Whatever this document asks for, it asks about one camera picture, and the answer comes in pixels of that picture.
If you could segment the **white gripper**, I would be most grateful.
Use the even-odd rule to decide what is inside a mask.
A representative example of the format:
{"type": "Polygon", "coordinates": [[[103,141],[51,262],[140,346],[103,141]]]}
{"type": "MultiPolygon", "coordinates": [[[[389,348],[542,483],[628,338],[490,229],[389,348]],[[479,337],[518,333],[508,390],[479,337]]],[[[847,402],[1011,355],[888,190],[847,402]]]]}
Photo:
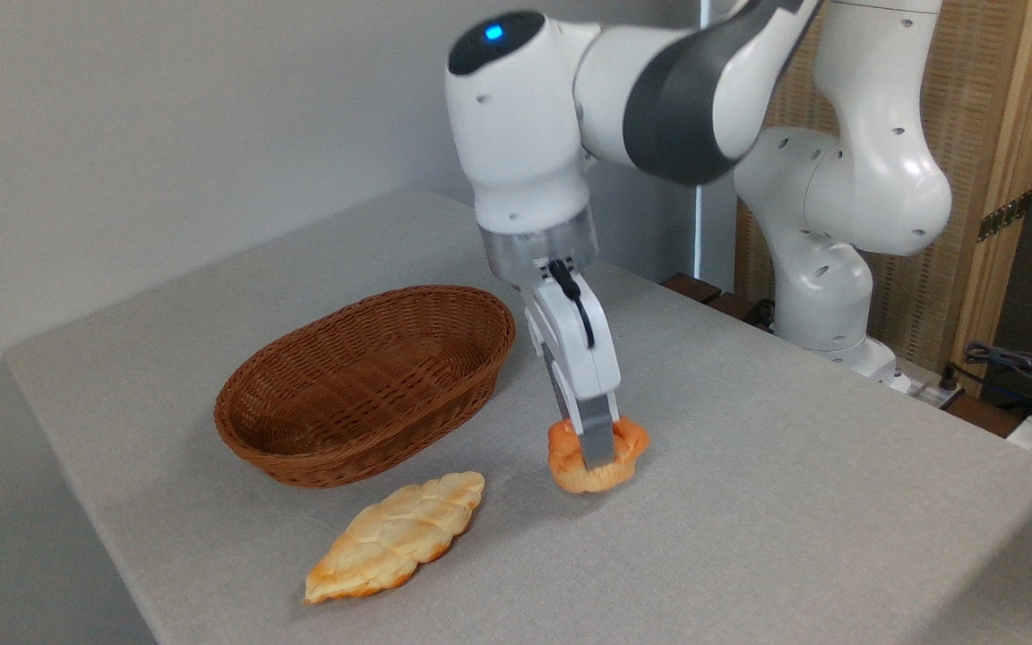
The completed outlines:
{"type": "Polygon", "coordinates": [[[558,408],[578,437],[585,469],[595,470],[615,458],[620,370],[605,310],[582,275],[571,278],[579,286],[578,304],[552,280],[524,287],[521,299],[534,350],[542,356],[548,347],[552,354],[549,374],[558,408]]]}

